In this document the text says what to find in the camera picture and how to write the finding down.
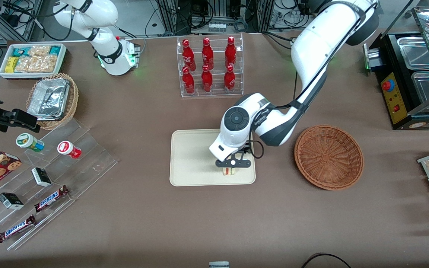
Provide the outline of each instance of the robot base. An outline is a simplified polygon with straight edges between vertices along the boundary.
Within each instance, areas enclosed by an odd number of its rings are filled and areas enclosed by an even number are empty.
[[[177,130],[172,134],[170,157],[170,183],[173,186],[241,185],[256,180],[252,154],[244,159],[252,163],[249,168],[220,168],[208,150],[219,134],[219,129]]]
[[[104,64],[99,57],[102,67],[111,75],[122,75],[130,71],[131,68],[138,68],[138,61],[140,60],[140,45],[126,40],[119,40],[119,42],[122,44],[122,53],[114,63]]]

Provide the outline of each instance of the red emergency stop button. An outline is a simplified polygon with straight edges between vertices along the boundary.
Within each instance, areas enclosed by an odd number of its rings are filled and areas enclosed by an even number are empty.
[[[395,88],[395,82],[391,79],[388,81],[383,82],[382,89],[386,92],[391,92]]]

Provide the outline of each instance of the snickers bar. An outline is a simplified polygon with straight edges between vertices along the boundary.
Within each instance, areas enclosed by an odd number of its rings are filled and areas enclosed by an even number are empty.
[[[69,190],[67,189],[66,185],[63,185],[56,192],[54,192],[52,195],[49,195],[44,200],[42,200],[41,202],[39,202],[39,204],[34,205],[34,207],[36,208],[36,213],[40,212],[41,210],[43,210],[46,207],[50,206],[53,202],[56,202],[56,200],[58,200],[63,195],[67,194],[68,192],[69,192]]]
[[[29,218],[27,218],[25,221],[19,223],[13,228],[7,230],[6,232],[0,233],[0,243],[5,241],[6,239],[9,239],[14,234],[17,234],[18,232],[31,225],[36,225],[36,219],[34,218],[34,215],[29,216]]]

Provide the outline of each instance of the brown wicker basket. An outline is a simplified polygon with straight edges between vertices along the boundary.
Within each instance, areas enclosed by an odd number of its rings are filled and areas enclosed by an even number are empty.
[[[64,117],[63,119],[59,121],[38,121],[37,124],[41,126],[42,129],[46,130],[53,130],[57,126],[61,124],[65,124],[74,117],[75,110],[77,108],[77,101],[79,100],[79,90],[77,89],[77,85],[74,83],[72,78],[65,73],[58,73],[55,75],[51,75],[45,78],[42,78],[41,80],[49,80],[49,79],[55,79],[55,78],[64,78],[70,82],[70,89],[69,89],[69,96],[67,96],[67,104],[64,111]],[[32,94],[34,93],[34,88],[36,87],[36,84],[32,87],[31,92],[29,93],[28,100],[26,101],[26,110],[29,108],[29,104],[31,103]]]
[[[357,142],[330,125],[309,127],[299,136],[294,158],[300,172],[312,184],[326,190],[342,190],[362,175],[364,158]]]

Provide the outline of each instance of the electrical outlet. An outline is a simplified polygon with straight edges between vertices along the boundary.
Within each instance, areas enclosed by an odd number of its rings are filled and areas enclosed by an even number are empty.
[[[299,4],[299,11],[301,12],[301,15],[310,15],[309,0],[301,0]]]

